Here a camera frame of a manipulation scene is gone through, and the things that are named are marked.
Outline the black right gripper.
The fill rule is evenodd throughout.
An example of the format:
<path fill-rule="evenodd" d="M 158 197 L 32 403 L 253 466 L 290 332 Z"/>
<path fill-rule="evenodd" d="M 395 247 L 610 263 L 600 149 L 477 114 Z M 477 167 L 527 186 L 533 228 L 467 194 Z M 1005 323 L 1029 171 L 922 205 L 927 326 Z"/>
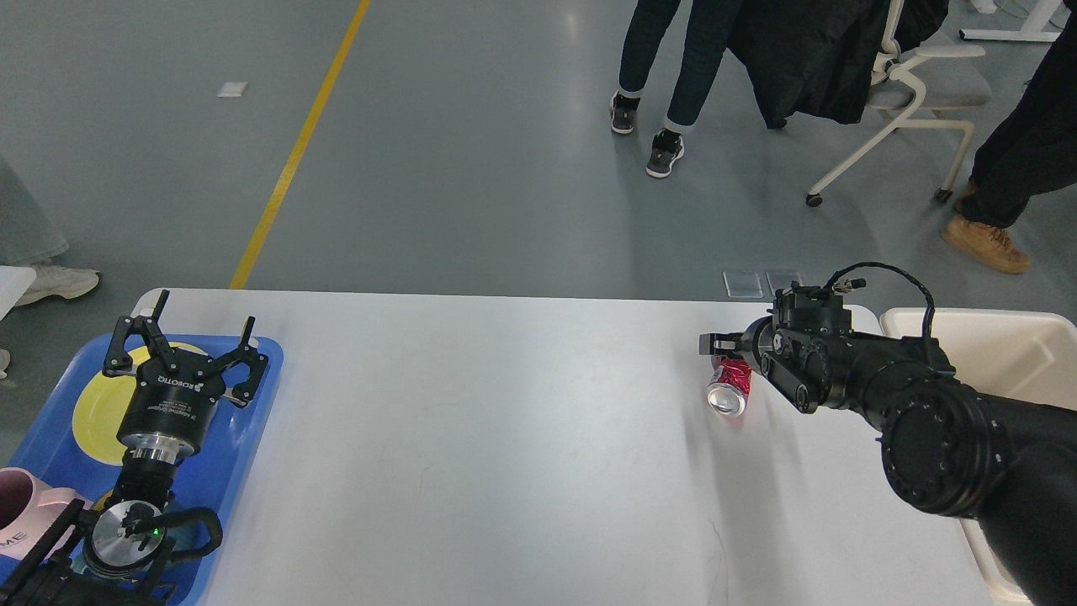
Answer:
<path fill-rule="evenodd" d="M 774 329 L 772 319 L 758 318 L 746 330 L 704 333 L 698 338 L 698 353 L 710 360 L 712 368 L 722 367 L 727 361 L 745 361 L 751 371 L 768 376 L 767 354 L 773 352 Z"/>

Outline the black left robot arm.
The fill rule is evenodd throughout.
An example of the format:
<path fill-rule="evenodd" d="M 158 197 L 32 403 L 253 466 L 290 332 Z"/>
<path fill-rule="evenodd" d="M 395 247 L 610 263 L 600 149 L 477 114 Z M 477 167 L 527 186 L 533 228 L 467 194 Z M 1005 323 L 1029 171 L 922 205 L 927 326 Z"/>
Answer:
<path fill-rule="evenodd" d="M 284 354 L 253 336 L 120 316 L 82 349 L 11 465 L 43 520 L 3 533 L 4 605 L 192 605 L 202 593 Z"/>

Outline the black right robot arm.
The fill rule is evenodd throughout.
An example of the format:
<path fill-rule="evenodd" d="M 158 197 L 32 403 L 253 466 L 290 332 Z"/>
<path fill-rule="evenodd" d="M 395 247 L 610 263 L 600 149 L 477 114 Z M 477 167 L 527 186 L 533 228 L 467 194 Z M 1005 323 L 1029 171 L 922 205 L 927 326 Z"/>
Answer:
<path fill-rule="evenodd" d="M 823 286 L 777 290 L 746 330 L 704 333 L 699 352 L 742 360 L 803 414 L 847 410 L 878 431 L 883 473 L 921 513 L 978 523 L 989 548 L 1035 605 L 1076 598 L 1074 411 L 976 391 L 931 334 L 857 332 L 843 296 L 865 287 L 853 271 Z"/>

